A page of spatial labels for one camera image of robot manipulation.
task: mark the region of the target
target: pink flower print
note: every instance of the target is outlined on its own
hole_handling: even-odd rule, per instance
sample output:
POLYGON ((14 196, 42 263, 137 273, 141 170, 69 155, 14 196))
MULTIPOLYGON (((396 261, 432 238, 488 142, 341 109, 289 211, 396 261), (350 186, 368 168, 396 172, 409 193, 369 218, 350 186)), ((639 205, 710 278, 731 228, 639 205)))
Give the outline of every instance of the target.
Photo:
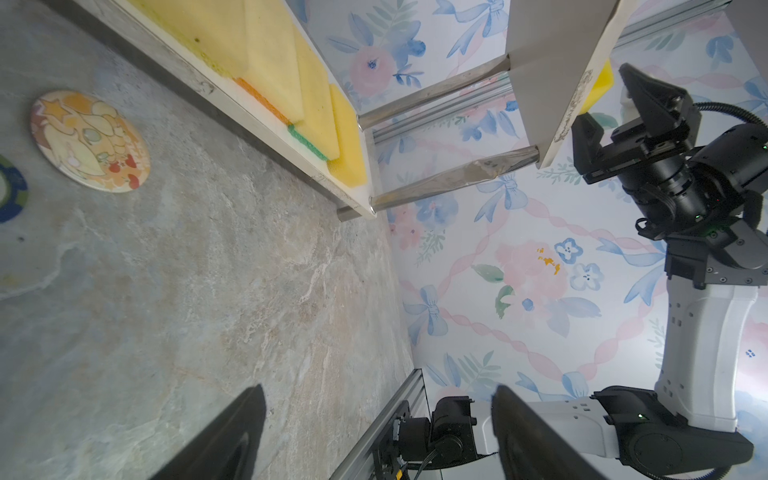
POLYGON ((424 233, 424 227, 417 221, 415 211, 410 205, 403 205, 392 210, 395 221, 389 225, 389 231, 400 237, 400 250, 418 247, 422 233, 424 233))
POLYGON ((395 59, 383 48, 362 47, 352 60, 349 77, 355 90, 366 97, 383 92, 397 71, 395 59))
POLYGON ((510 303, 508 318, 523 320, 527 326, 549 319, 547 305, 562 298, 568 289, 568 275, 556 252, 542 242, 516 247, 502 244, 496 250, 496 260, 502 265, 504 282, 515 291, 514 296, 502 300, 510 303))

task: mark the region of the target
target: white panel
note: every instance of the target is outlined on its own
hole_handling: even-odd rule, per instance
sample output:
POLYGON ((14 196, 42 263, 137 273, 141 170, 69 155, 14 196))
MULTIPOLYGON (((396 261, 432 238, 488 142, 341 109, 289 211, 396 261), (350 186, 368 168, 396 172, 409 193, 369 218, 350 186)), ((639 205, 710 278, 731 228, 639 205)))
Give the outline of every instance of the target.
POLYGON ((509 77, 539 167, 554 160, 635 0, 513 0, 509 77))
POLYGON ((476 462, 442 470, 442 480, 467 480, 467 478, 505 480, 502 461, 498 459, 498 455, 491 455, 480 458, 476 462))
POLYGON ((616 428, 605 421, 607 412, 588 397, 560 402, 533 402, 533 409, 577 452, 618 458, 616 428))
POLYGON ((498 452, 498 440, 493 433, 493 421, 491 419, 490 402, 474 402, 470 406, 472 416, 478 424, 472 427, 475 435, 475 448, 480 455, 489 455, 498 452))
POLYGON ((659 402, 690 426, 733 432, 739 343, 757 287, 707 285, 696 290, 689 279, 673 276, 667 291, 667 344, 655 389, 659 402))
POLYGON ((733 0, 725 11, 763 78, 768 78, 768 2, 733 0))

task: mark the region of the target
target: shelf board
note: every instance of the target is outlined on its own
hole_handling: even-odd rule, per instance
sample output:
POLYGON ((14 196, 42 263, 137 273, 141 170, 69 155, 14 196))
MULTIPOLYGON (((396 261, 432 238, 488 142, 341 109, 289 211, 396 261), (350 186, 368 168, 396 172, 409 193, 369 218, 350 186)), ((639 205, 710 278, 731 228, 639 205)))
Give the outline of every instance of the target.
POLYGON ((548 167, 637 0, 511 0, 509 80, 525 133, 548 167))
MULTIPOLYGON (((224 78, 188 51, 173 36, 154 24, 127 0, 73 0, 99 21, 129 41, 147 56, 168 70, 174 77, 194 89, 200 96, 242 125, 261 141, 301 171, 309 175, 345 205, 365 218, 374 218, 369 199, 375 195, 372 183, 369 149, 363 132, 359 132, 366 162, 368 183, 349 188, 332 176, 326 162, 320 160, 296 138, 286 125, 269 112, 259 101, 245 92, 234 80, 224 78)), ((306 32, 290 12, 294 24, 323 62, 306 32)), ((336 83, 328 66, 328 81, 336 83)))

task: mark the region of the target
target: black cable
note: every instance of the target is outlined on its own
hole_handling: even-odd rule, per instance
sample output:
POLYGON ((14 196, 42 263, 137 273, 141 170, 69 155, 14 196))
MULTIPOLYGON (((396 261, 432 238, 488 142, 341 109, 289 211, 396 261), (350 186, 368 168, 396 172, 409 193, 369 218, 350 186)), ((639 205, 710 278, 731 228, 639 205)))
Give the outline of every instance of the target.
POLYGON ((745 124, 761 125, 765 128, 768 128, 768 125, 766 125, 763 119, 761 119, 751 111, 748 111, 741 107, 737 107, 736 105, 724 104, 719 101, 700 101, 698 103, 695 103, 694 107, 698 108, 701 111, 716 111, 721 114, 730 115, 731 117, 738 118, 745 124))
POLYGON ((428 463, 430 463, 435 457, 437 456, 437 450, 432 450, 430 453, 427 454, 426 457, 424 457, 424 461, 422 462, 421 466, 419 466, 419 470, 416 472, 416 476, 413 477, 413 480, 419 480, 419 475, 424 472, 424 468, 427 466, 428 463))
MULTIPOLYGON (((429 468, 424 468, 424 469, 425 470, 442 470, 443 468, 458 467, 460 465, 467 465, 468 463, 477 462, 479 459, 485 458, 485 457, 490 457, 491 455, 498 455, 498 452, 489 453, 487 455, 478 454, 478 458, 476 458, 474 460, 457 460, 456 462, 449 463, 449 464, 443 465, 441 467, 436 467, 436 468, 429 467, 429 468)), ((408 470, 418 470, 420 465, 421 465, 420 463, 410 462, 410 463, 408 463, 406 468, 408 470)))
MULTIPOLYGON (((706 475, 702 475, 700 477, 693 478, 692 480, 722 480, 725 475, 728 475, 728 472, 730 472, 730 467, 715 468, 712 472, 709 472, 706 475)), ((664 475, 654 475, 647 472, 642 473, 643 475, 647 476, 648 478, 652 478, 653 480, 677 480, 676 478, 665 477, 664 475)))

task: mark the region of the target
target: green scouring pad edge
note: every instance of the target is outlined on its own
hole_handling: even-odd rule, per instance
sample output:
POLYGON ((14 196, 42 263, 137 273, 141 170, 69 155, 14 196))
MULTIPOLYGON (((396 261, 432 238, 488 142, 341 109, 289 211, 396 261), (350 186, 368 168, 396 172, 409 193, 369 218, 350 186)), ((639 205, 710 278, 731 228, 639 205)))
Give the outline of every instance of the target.
POLYGON ((309 140, 304 138, 299 132, 296 131, 296 127, 293 125, 288 125, 288 131, 290 132, 291 136, 293 138, 296 138, 298 141, 300 141, 305 147, 309 148, 312 153, 317 155, 317 157, 322 161, 328 161, 328 157, 320 153, 319 150, 317 150, 317 147, 312 145, 309 140))

